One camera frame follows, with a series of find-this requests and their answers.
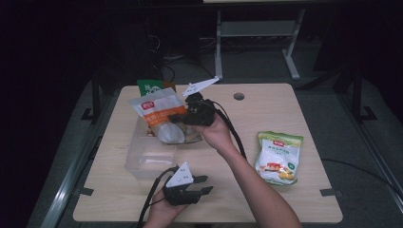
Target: human hand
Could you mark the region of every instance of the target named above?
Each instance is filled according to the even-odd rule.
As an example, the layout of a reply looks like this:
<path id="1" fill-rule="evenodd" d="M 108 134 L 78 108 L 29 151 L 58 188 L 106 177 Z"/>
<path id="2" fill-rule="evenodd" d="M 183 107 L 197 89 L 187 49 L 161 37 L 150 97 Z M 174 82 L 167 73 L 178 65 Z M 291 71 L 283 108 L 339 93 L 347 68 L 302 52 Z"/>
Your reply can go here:
<path id="1" fill-rule="evenodd" d="M 173 206 L 166 201 L 163 190 L 156 193 L 152 199 L 150 212 L 144 227 L 163 228 L 167 227 L 189 204 Z"/>
<path id="2" fill-rule="evenodd" d="M 210 126 L 194 125 L 193 128 L 202 134 L 204 140 L 222 156 L 225 151 L 234 147 L 228 126 L 217 113 L 214 115 L 214 122 Z"/>

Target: green and white snack bag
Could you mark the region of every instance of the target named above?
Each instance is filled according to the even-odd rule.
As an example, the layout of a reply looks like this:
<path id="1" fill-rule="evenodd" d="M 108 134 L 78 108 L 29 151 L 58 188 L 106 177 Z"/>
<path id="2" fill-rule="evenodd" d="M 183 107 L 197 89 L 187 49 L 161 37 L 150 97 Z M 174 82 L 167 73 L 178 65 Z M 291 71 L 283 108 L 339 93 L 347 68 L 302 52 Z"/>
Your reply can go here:
<path id="1" fill-rule="evenodd" d="M 297 182 L 299 152 L 302 136 L 263 131 L 258 134 L 261 146 L 255 162 L 260 176 L 274 185 Z"/>

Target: person's right hand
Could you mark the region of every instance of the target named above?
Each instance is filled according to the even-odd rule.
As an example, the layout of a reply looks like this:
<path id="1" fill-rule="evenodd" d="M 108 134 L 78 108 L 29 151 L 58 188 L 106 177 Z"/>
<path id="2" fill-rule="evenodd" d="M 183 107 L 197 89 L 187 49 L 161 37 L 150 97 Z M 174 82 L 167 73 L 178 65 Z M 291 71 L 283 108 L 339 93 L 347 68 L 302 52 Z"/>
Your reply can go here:
<path id="1" fill-rule="evenodd" d="M 214 115 L 214 122 L 210 126 L 194 125 L 193 128 L 202 134 L 204 140 L 222 156 L 222 153 L 234 147 L 228 126 L 217 113 Z"/>

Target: table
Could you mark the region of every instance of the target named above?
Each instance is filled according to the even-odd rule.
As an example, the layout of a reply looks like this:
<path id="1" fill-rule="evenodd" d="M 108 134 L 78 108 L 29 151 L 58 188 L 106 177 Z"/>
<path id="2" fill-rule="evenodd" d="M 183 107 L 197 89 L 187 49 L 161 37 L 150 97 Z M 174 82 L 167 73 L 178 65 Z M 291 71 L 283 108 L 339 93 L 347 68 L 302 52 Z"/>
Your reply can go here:
<path id="1" fill-rule="evenodd" d="M 177 85 L 179 94 L 187 85 Z M 244 99 L 234 99 L 242 93 Z M 321 189 L 332 188 L 314 140 L 304 120 L 295 93 L 287 84 L 212 85 L 201 94 L 221 104 L 240 135 L 248 161 L 254 164 L 259 153 L 259 131 L 301 135 L 298 182 L 278 186 L 277 191 L 295 209 L 301 222 L 339 222 L 342 214 L 335 196 L 322 197 Z M 128 103 L 140 96 L 137 86 L 121 91 L 106 133 L 86 179 L 73 217 L 78 221 L 136 221 L 153 180 L 137 180 L 125 169 L 125 158 L 136 127 L 138 114 Z M 206 142 L 189 144 L 177 151 L 178 164 L 188 162 L 192 174 L 207 175 L 205 185 L 212 192 L 191 205 L 177 222 L 254 222 L 254 218 L 228 165 Z"/>

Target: floor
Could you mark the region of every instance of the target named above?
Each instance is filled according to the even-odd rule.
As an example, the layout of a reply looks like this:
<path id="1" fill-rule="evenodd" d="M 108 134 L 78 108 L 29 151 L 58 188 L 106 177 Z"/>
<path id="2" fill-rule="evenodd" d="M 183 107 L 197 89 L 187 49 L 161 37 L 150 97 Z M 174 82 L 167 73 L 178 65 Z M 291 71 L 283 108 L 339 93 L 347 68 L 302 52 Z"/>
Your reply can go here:
<path id="1" fill-rule="evenodd" d="M 200 60 L 175 57 L 182 53 L 172 52 L 168 67 L 163 70 L 166 80 L 175 77 L 177 85 L 196 83 L 209 79 L 214 72 L 214 53 L 208 46 Z M 351 114 L 352 90 L 336 94 L 332 86 L 337 76 L 330 78 L 310 90 L 298 90 L 317 79 L 325 72 L 313 71 L 320 48 L 320 40 L 299 41 L 293 58 L 300 74 L 300 80 L 291 79 L 281 50 L 287 40 L 264 40 L 261 46 L 242 43 L 240 49 L 226 49 L 222 57 L 222 84 L 238 83 L 288 83 L 296 89 L 298 102 L 317 145 L 319 156 L 336 190 L 336 198 L 343 213 L 338 224 L 303 224 L 304 227 L 400 227 L 403 224 L 403 210 L 396 203 L 393 190 L 382 180 L 372 175 L 383 176 L 382 169 L 389 169 L 395 179 L 403 183 L 403 127 L 392 111 L 385 105 L 376 87 L 363 81 L 361 107 L 368 106 L 377 120 L 358 123 Z M 28 227 L 39 227 L 61 186 L 75 155 L 83 150 L 93 149 L 94 143 L 102 137 L 119 89 L 114 95 L 102 96 L 100 119 L 92 124 L 81 117 L 91 107 L 91 83 L 83 91 L 67 126 L 59 150 L 49 172 L 47 182 L 38 200 Z M 387 166 L 379 166 L 380 158 Z M 131 227 L 132 223 L 78 222 L 72 218 L 78 192 L 83 187 L 91 165 L 80 173 L 75 190 L 69 193 L 66 210 L 56 227 Z"/>

